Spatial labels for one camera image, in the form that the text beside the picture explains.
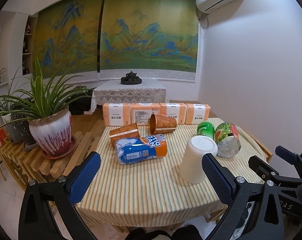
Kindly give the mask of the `white plastic cup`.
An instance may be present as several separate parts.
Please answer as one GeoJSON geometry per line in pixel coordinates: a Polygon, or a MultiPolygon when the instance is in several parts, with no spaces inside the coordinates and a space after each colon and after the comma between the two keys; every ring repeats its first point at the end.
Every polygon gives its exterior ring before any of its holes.
{"type": "Polygon", "coordinates": [[[210,137],[203,135],[192,137],[187,142],[179,168],[179,176],[191,184],[202,183],[206,178],[202,168],[202,158],[207,153],[211,153],[215,157],[217,152],[217,144],[210,137]]]}

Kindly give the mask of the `orange patterned paper cup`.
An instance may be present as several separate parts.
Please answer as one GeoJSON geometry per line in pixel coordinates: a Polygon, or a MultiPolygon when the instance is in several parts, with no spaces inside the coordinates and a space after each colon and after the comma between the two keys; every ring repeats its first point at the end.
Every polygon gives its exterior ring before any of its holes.
{"type": "Polygon", "coordinates": [[[140,137],[137,123],[113,129],[110,131],[109,136],[113,148],[115,148],[116,141],[119,139],[140,137]]]}

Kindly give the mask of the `clear bottle red green label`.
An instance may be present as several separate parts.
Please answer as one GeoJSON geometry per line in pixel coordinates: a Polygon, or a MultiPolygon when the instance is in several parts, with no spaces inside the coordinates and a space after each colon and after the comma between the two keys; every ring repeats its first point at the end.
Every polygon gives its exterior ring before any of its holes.
{"type": "Polygon", "coordinates": [[[218,147],[217,155],[221,158],[232,158],[241,149],[239,134],[236,126],[231,122],[223,122],[217,126],[214,134],[218,147]]]}

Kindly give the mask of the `wooden slatted plant stand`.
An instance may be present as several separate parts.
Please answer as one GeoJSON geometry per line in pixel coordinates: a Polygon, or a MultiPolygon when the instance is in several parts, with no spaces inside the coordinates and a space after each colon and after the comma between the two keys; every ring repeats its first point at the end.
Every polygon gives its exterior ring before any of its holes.
{"type": "Polygon", "coordinates": [[[22,189],[26,189],[31,179],[42,183],[69,175],[90,152],[97,149],[101,134],[76,132],[74,137],[76,142],[73,150],[60,159],[46,159],[40,147],[25,152],[22,142],[18,144],[9,142],[0,146],[0,157],[15,181],[22,189]]]}

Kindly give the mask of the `green plastic bottle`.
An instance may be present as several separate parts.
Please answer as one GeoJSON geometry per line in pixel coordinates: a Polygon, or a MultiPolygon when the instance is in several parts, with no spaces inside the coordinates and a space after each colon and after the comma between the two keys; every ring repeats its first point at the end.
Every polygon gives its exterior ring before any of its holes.
{"type": "Polygon", "coordinates": [[[203,121],[197,127],[197,135],[209,137],[212,140],[214,140],[214,132],[215,132],[214,126],[209,121],[203,121]]]}

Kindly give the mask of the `striped yellow tablecloth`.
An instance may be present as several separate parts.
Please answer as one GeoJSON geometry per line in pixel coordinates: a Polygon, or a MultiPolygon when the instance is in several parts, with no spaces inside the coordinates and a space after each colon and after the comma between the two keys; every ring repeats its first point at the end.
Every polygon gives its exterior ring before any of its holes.
{"type": "Polygon", "coordinates": [[[210,182],[190,184],[179,176],[186,144],[195,125],[179,125],[166,134],[167,155],[123,165],[106,127],[97,146],[101,167],[77,205],[91,223],[118,226],[167,226],[224,208],[210,182]]]}

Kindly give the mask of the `white red ceramic flowerpot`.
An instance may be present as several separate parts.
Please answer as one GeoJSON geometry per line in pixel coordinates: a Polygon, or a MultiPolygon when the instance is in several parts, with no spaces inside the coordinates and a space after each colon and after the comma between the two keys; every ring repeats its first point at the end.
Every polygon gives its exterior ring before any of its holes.
{"type": "Polygon", "coordinates": [[[76,139],[72,136],[72,115],[69,108],[46,118],[29,120],[31,135],[43,150],[46,159],[60,159],[74,150],[76,139]]]}

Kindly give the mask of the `rightmost orange tissue pack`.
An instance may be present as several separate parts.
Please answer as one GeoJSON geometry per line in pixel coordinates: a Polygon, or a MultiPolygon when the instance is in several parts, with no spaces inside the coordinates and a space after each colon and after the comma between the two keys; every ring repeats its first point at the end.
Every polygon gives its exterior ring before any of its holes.
{"type": "Polygon", "coordinates": [[[211,107],[207,104],[188,103],[186,112],[186,125],[200,124],[207,121],[211,107]]]}

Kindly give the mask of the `orange tissue pack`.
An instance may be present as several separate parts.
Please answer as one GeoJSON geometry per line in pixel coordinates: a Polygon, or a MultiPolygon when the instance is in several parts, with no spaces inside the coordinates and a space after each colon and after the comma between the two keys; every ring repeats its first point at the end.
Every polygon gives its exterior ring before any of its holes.
{"type": "Polygon", "coordinates": [[[187,106],[184,103],[160,103],[160,114],[172,117],[178,125],[186,120],[187,106]]]}
{"type": "Polygon", "coordinates": [[[126,126],[131,124],[131,105],[129,103],[103,104],[105,126],[126,126]]]}
{"type": "Polygon", "coordinates": [[[158,115],[160,113],[159,103],[132,103],[131,122],[137,123],[138,126],[147,126],[152,114],[158,115]]]}
{"type": "Polygon", "coordinates": [[[211,107],[207,104],[188,103],[186,112],[186,125],[200,124],[207,121],[211,107]]]}

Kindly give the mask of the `dark speckled flowerpot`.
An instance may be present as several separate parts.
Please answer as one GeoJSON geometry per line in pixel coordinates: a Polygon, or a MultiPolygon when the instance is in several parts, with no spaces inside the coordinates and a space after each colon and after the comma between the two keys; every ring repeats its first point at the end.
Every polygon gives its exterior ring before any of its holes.
{"type": "Polygon", "coordinates": [[[29,123],[26,120],[26,116],[22,113],[12,113],[11,114],[12,120],[18,120],[13,123],[14,128],[17,129],[17,132],[21,135],[23,142],[25,142],[27,145],[33,145],[36,143],[35,139],[31,135],[30,129],[29,129],[29,123]]]}

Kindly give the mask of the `blue orange snack can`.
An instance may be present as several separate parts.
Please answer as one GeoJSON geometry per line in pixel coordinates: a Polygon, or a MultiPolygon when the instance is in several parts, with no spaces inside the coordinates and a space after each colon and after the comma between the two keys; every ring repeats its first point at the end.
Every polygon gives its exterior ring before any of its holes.
{"type": "Polygon", "coordinates": [[[115,143],[116,154],[121,164],[163,158],[167,155],[167,142],[163,134],[140,138],[123,138],[115,143]]]}

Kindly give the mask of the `green spider plant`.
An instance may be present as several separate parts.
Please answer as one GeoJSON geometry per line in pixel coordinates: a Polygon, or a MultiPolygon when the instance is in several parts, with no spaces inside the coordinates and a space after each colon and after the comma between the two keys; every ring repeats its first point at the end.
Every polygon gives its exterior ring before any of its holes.
{"type": "Polygon", "coordinates": [[[2,126],[16,122],[27,121],[29,129],[34,132],[45,122],[52,122],[63,111],[67,111],[69,104],[82,98],[89,98],[89,89],[73,87],[66,71],[61,76],[55,73],[44,82],[42,67],[39,59],[35,58],[35,70],[29,78],[30,90],[18,89],[13,94],[0,95],[0,116],[19,114],[22,117],[4,123],[2,126]]]}

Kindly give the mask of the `leftmost orange tissue pack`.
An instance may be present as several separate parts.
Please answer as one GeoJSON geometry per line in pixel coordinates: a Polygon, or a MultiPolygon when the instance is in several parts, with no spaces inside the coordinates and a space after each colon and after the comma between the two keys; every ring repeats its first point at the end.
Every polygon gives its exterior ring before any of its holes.
{"type": "Polygon", "coordinates": [[[105,126],[126,126],[131,124],[131,105],[129,103],[103,104],[105,126]]]}

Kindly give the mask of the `white lace covered table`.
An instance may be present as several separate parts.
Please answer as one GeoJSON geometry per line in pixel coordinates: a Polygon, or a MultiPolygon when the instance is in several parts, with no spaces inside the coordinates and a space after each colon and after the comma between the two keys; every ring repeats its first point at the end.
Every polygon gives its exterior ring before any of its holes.
{"type": "Polygon", "coordinates": [[[144,79],[139,85],[110,80],[93,90],[90,111],[105,103],[169,103],[169,99],[166,88],[157,79],[144,79]]]}

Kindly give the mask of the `black teapot set tray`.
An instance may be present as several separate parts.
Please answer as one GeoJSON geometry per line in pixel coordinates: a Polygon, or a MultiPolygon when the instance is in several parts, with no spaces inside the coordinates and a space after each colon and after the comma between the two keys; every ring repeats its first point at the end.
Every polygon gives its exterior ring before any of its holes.
{"type": "Polygon", "coordinates": [[[131,71],[121,78],[120,83],[122,85],[139,85],[142,83],[142,79],[137,76],[137,73],[131,71]]]}

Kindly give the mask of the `green mountain landscape mural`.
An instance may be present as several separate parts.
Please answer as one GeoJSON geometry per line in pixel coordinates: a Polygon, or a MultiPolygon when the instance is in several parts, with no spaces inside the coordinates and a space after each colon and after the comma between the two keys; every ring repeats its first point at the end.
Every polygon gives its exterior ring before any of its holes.
{"type": "Polygon", "coordinates": [[[195,73],[195,0],[61,0],[38,13],[33,59],[53,74],[195,73]]]}

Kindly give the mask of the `wooden wall shelf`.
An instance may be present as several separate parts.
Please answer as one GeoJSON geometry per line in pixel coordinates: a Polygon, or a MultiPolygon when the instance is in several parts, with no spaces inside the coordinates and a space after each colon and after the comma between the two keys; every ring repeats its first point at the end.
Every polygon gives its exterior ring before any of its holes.
{"type": "Polygon", "coordinates": [[[23,75],[32,72],[32,45],[35,33],[37,17],[28,16],[24,30],[23,52],[22,52],[22,73],[23,75]]]}

